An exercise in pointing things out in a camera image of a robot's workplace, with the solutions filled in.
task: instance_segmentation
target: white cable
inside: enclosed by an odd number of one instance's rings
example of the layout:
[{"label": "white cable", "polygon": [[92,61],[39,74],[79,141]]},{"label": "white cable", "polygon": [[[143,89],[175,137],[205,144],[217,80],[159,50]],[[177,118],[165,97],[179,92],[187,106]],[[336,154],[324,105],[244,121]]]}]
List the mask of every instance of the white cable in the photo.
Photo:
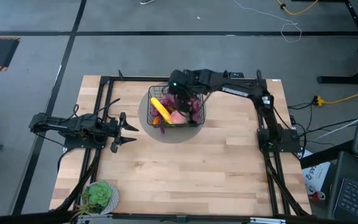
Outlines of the white cable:
[{"label": "white cable", "polygon": [[357,122],[358,122],[358,119],[355,120],[355,121],[353,121],[353,122],[351,122],[351,123],[349,123],[349,124],[347,124],[347,125],[345,125],[345,126],[343,126],[343,127],[337,128],[337,129],[335,129],[334,131],[330,131],[330,132],[328,132],[328,133],[326,133],[326,134],[324,134],[324,135],[322,135],[322,136],[316,138],[315,140],[320,139],[320,138],[322,138],[322,137],[325,137],[325,136],[327,136],[327,135],[329,135],[329,134],[332,134],[332,133],[334,133],[334,132],[336,132],[336,131],[339,131],[339,130],[341,130],[341,129],[344,129],[344,128],[346,128],[346,127],[348,127],[348,126],[350,126],[350,125],[352,125],[352,124],[354,124],[354,123],[357,123]]},{"label": "white cable", "polygon": [[[260,11],[258,11],[258,10],[256,10],[256,9],[253,9],[253,8],[243,7],[243,6],[241,6],[236,0],[233,0],[233,1],[234,1],[238,6],[240,6],[242,9],[248,9],[248,10],[251,10],[251,11],[255,11],[255,12],[261,13],[261,14],[263,14],[263,15],[268,15],[268,16],[275,17],[275,18],[277,18],[277,19],[281,19],[281,20],[283,20],[283,21],[285,21],[285,22],[290,22],[290,23],[284,24],[283,27],[281,28],[281,35],[284,37],[284,40],[285,40],[287,43],[294,43],[294,42],[296,42],[296,41],[301,40],[302,30],[299,29],[299,27],[297,26],[298,23],[294,23],[294,22],[292,22],[292,21],[290,21],[290,20],[288,20],[288,19],[283,19],[283,18],[281,18],[281,17],[274,16],[274,15],[269,14],[269,13],[266,13],[266,12],[260,12]],[[284,31],[284,28],[285,28],[286,26],[288,26],[288,25],[294,26],[296,29],[299,30],[300,34],[299,34],[298,40],[293,40],[293,41],[288,41],[288,40],[287,40],[287,38],[286,38],[285,35],[283,34],[283,31]]]}]

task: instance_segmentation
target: green succulent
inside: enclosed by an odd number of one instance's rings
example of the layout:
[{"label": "green succulent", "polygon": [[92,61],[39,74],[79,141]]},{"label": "green succulent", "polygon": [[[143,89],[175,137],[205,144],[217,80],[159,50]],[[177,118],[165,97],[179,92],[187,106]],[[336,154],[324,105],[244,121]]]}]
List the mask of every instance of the green succulent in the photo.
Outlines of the green succulent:
[{"label": "green succulent", "polygon": [[95,206],[101,205],[103,208],[106,208],[112,195],[109,184],[106,181],[102,181],[88,188],[89,204]]},{"label": "green succulent", "polygon": [[112,189],[106,181],[99,182],[85,188],[81,194],[83,205],[77,205],[77,215],[85,213],[101,213],[109,204],[112,197]]}]

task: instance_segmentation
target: black floor stripe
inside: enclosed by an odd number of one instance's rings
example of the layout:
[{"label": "black floor stripe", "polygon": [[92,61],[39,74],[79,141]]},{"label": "black floor stripe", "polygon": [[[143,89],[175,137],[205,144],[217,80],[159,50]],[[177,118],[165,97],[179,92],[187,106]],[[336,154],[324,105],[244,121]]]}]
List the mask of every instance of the black floor stripe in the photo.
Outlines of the black floor stripe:
[{"label": "black floor stripe", "polygon": [[[77,17],[75,19],[73,30],[71,31],[72,33],[75,33],[78,30],[82,15],[84,13],[85,5],[86,5],[86,0],[81,0],[80,8],[78,10]],[[70,58],[71,50],[74,45],[74,40],[75,40],[75,35],[71,35],[70,38],[68,39],[65,53],[63,54],[63,59],[60,64],[60,69],[58,71],[55,84],[54,84],[54,86],[52,88],[52,92],[50,94],[47,109],[45,110],[45,113],[49,116],[52,115],[53,108],[55,107],[55,103],[56,103],[56,99],[57,99],[57,96],[59,93],[60,85],[62,84],[62,80],[63,80],[63,76],[64,76],[64,73],[65,73],[65,70],[67,67],[68,59]],[[29,162],[29,165],[27,166],[20,191],[19,191],[16,203],[13,208],[13,212],[12,212],[13,215],[18,215],[18,214],[22,213],[23,206],[25,203],[25,198],[27,196],[27,193],[29,192],[31,180],[34,175],[35,168],[37,167],[38,159],[39,159],[43,144],[44,144],[44,138],[37,137],[35,139],[33,148],[30,151],[30,153],[31,153],[30,162]]]},{"label": "black floor stripe", "polygon": [[70,31],[0,31],[0,36],[36,36],[36,37],[43,37],[43,36],[64,36],[64,35],[71,35],[72,32]]},{"label": "black floor stripe", "polygon": [[[285,36],[299,36],[299,32],[286,31]],[[79,31],[76,36],[169,36],[169,35],[236,35],[281,36],[280,31]],[[357,36],[358,31],[304,31],[302,36]]]}]

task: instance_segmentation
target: potted plant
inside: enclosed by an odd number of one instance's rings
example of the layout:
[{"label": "potted plant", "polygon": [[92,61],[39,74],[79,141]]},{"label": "potted plant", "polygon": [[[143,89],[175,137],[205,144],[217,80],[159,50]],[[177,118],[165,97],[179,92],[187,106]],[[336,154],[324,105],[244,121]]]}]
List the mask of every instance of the potted plant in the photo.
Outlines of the potted plant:
[{"label": "potted plant", "polygon": [[106,181],[95,182],[87,186],[81,194],[81,205],[78,215],[104,215],[112,212],[118,205],[119,194],[117,188]]}]

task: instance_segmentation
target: desk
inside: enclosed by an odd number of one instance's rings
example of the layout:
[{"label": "desk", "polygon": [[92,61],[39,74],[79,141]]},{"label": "desk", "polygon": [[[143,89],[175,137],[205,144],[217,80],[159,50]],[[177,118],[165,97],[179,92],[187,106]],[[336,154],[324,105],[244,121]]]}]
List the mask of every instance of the desk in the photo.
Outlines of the desk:
[{"label": "desk", "polygon": [[[78,114],[91,113],[100,76],[84,76],[78,95]],[[120,98],[109,110],[127,121],[137,138],[113,154],[102,150],[97,180],[116,186],[120,202],[114,213],[259,215],[271,216],[264,159],[257,146],[257,114],[252,102],[225,93],[213,93],[206,102],[206,121],[200,132],[181,144],[166,144],[151,138],[139,121],[139,103],[149,87],[159,82],[114,81],[110,101]],[[267,80],[275,106],[288,124],[287,104],[280,80]],[[50,208],[58,207],[73,190],[80,176],[84,150],[63,159]],[[302,208],[311,213],[300,163],[290,153],[281,153],[285,183]],[[283,213],[278,187],[279,212]]]}]

